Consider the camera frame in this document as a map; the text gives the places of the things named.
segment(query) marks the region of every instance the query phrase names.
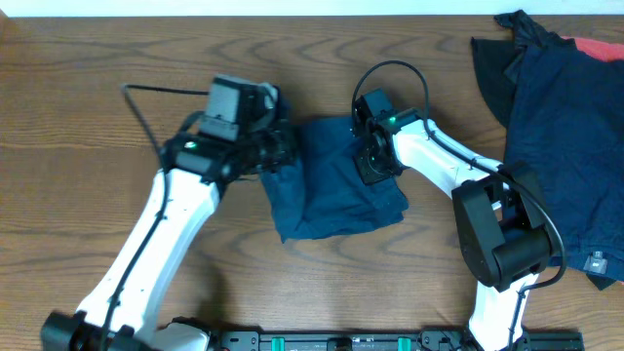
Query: wooden tabletop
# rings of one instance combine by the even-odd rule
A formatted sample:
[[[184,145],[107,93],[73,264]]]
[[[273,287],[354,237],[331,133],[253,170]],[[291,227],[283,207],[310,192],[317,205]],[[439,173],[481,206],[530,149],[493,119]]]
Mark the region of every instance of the wooden tabletop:
[[[624,17],[536,17],[549,30],[624,43]],[[0,44],[0,348],[38,349],[53,309],[72,313],[108,269],[157,170],[119,93],[124,82],[207,89],[229,73],[280,85],[303,122],[345,115],[360,76],[403,59],[428,78],[432,117],[501,158],[505,130],[480,95],[470,38],[508,38],[491,17],[14,19]],[[375,73],[402,108],[422,105],[401,68]],[[137,93],[158,138],[201,97]],[[259,182],[230,186],[169,289],[161,321],[266,330],[462,326],[476,281],[450,200],[421,175],[399,178],[406,219],[373,233],[282,245]],[[548,270],[544,278],[554,274]],[[624,349],[624,287],[576,271],[532,292],[524,324],[578,329],[592,350]]]

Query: clothing tag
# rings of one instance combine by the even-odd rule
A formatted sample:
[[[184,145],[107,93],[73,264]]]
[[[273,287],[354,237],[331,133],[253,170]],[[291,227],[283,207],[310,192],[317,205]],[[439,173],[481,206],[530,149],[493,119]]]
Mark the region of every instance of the clothing tag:
[[[592,273],[604,274],[606,272],[606,258],[603,258],[603,252],[590,254],[583,269]]]

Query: cable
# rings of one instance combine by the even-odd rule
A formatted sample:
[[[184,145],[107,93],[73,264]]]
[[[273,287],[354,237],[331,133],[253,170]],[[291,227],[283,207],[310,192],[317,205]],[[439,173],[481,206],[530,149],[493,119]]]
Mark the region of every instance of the cable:
[[[487,173],[490,176],[494,176],[496,178],[498,178],[498,180],[506,183],[507,185],[509,185],[509,187],[517,192],[519,192],[521,195],[523,195],[532,205],[534,205],[537,210],[542,214],[542,216],[544,217],[544,219],[546,220],[546,222],[548,223],[548,226],[550,227],[550,229],[552,230],[553,234],[555,234],[555,238],[557,239],[557,244],[559,246],[560,249],[560,254],[562,257],[562,263],[559,266],[559,271],[557,271],[557,274],[555,274],[554,277],[552,277],[551,279],[541,282],[541,283],[536,283],[536,284],[531,284],[528,286],[524,286],[522,288],[520,288],[520,290],[518,291],[518,301],[516,302],[516,308],[514,310],[514,316],[512,319],[512,324],[511,324],[511,328],[509,330],[509,340],[507,343],[507,349],[509,351],[511,351],[512,349],[512,345],[514,343],[514,329],[516,328],[516,324],[518,323],[518,316],[520,315],[520,307],[522,306],[522,300],[524,298],[526,298],[525,293],[529,290],[534,290],[534,289],[540,289],[540,288],[545,288],[548,286],[551,286],[557,282],[559,282],[562,277],[564,276],[564,273],[566,273],[566,269],[567,269],[567,259],[566,259],[566,247],[564,246],[564,240],[562,239],[561,234],[559,233],[559,230],[557,230],[557,226],[555,225],[555,222],[553,221],[553,219],[550,217],[550,215],[548,214],[548,212],[545,210],[545,207],[542,206],[542,204],[533,196],[533,194],[528,191],[528,189],[526,189],[523,185],[517,183],[515,180],[508,178],[505,175],[502,175],[494,170],[491,170],[481,164],[479,164],[477,162],[476,159],[469,159],[467,157],[465,157],[464,155],[462,155],[460,152],[458,152],[457,150],[453,149],[452,147],[450,147],[449,145],[445,144],[443,141],[439,140],[438,137],[435,134],[435,131],[432,132],[429,129],[429,87],[427,85],[427,80],[425,79],[424,75],[414,66],[412,66],[411,64],[401,61],[401,60],[387,60],[381,63],[378,63],[376,65],[374,65],[371,69],[369,69],[364,76],[362,76],[362,78],[360,79],[360,81],[358,82],[358,85],[355,88],[355,91],[353,92],[353,96],[351,98],[351,118],[355,121],[355,100],[357,97],[358,92],[360,91],[360,87],[362,87],[362,84],[364,84],[364,81],[369,77],[369,75],[371,75],[371,73],[373,73],[377,68],[384,66],[384,65],[389,65],[389,64],[398,64],[404,67],[407,67],[409,70],[411,70],[412,72],[414,72],[418,78],[420,78],[420,81],[422,82],[422,88],[425,92],[425,108],[423,111],[423,115],[421,116],[422,121],[423,121],[423,125],[425,128],[425,132],[427,133],[427,135],[434,140],[438,145],[440,145],[440,147],[442,147],[444,150],[446,150],[447,152],[449,152],[450,154],[452,154],[453,156],[457,157],[458,159],[466,162],[467,164],[471,165],[472,167],[481,170],[485,173]]]
[[[130,89],[145,90],[145,91],[160,92],[160,93],[193,95],[193,96],[207,96],[209,94],[208,92],[170,89],[170,88],[161,88],[161,87],[149,87],[149,86],[142,86],[142,85],[135,85],[135,84],[124,84],[121,87],[121,91],[122,91],[122,94],[124,95],[126,104],[130,107],[136,119],[143,127],[143,130],[145,131],[145,134],[147,135],[149,142],[152,144],[152,147],[154,148],[156,157],[158,157],[158,162],[160,163],[161,172],[163,173],[163,184],[164,184],[163,202],[161,203],[160,210],[156,214],[156,218],[154,219],[152,226],[147,231],[147,234],[145,234],[145,238],[143,238],[143,241],[138,246],[138,249],[136,250],[130,262],[128,263],[128,266],[126,267],[124,274],[121,276],[121,279],[119,280],[119,283],[117,284],[117,288],[115,288],[113,295],[110,297],[110,303],[108,304],[108,309],[106,310],[106,318],[104,319],[104,324],[102,325],[102,328],[101,328],[102,333],[101,333],[101,340],[99,342],[100,351],[105,351],[108,349],[107,341],[108,341],[108,333],[110,332],[110,323],[112,322],[112,319],[113,319],[113,312],[115,311],[115,308],[119,304],[119,296],[121,295],[121,291],[124,289],[124,285],[126,284],[126,281],[128,280],[128,277],[130,276],[130,273],[135,267],[135,264],[137,264],[138,258],[142,254],[143,250],[145,250],[147,243],[149,242],[152,235],[156,231],[156,227],[158,227],[158,224],[165,216],[165,210],[167,209],[167,203],[169,199],[170,185],[169,185],[169,179],[167,178],[167,173],[165,172],[165,160],[163,159],[161,148],[158,145],[158,141],[156,140],[156,137],[152,133],[151,128],[149,128],[149,124],[145,120],[145,117],[143,117],[142,113],[137,107],[137,104],[131,97]]]

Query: navy blue fabric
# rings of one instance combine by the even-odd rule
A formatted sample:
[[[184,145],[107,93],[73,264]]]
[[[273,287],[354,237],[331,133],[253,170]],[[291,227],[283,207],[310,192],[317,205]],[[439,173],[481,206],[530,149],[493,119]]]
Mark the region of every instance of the navy blue fabric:
[[[624,61],[530,46],[520,73],[505,163],[537,171],[570,267],[602,251],[624,280]]]
[[[350,117],[295,127],[296,163],[260,176],[283,242],[370,232],[403,220],[409,204],[394,178],[362,183],[353,156],[363,142],[351,128]]]

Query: pile of clothes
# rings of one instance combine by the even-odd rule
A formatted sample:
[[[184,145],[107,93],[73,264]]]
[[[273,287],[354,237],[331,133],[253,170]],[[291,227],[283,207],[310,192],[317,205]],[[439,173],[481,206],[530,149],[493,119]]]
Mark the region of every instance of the pile of clothes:
[[[624,45],[561,37],[523,11],[495,20],[513,40],[473,39],[472,48],[484,100],[508,131],[504,162],[537,172],[570,267],[599,289],[624,280]],[[283,241],[403,219],[409,204],[394,179],[361,182],[351,127],[350,117],[298,127],[298,162],[261,176]]]

